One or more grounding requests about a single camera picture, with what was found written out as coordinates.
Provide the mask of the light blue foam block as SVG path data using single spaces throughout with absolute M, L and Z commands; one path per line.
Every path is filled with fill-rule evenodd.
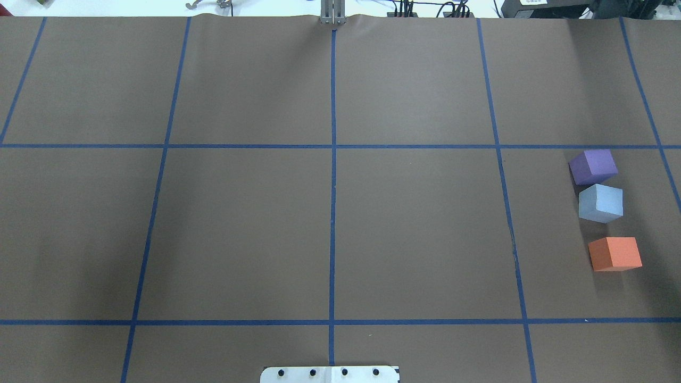
M 624 216 L 624 191 L 603 184 L 581 190 L 577 215 L 582 220 L 610 223 Z

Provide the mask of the purple foam block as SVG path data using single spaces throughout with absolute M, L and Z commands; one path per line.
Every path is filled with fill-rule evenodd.
M 568 165 L 576 185 L 600 184 L 619 174 L 610 149 L 582 151 Z

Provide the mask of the orange foam block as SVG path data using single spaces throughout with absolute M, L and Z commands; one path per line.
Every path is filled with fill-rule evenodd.
M 643 266 L 634 237 L 604 237 L 587 247 L 594 272 L 627 271 Z

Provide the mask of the aluminium frame post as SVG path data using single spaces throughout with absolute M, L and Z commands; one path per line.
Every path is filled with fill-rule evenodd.
M 343 25 L 347 22 L 345 12 L 345 0 L 321 0 L 320 17 L 321 24 Z

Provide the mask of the white pedestal column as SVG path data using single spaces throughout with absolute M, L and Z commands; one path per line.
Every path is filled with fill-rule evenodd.
M 260 382 L 400 382 L 398 367 L 389 365 L 270 367 Z

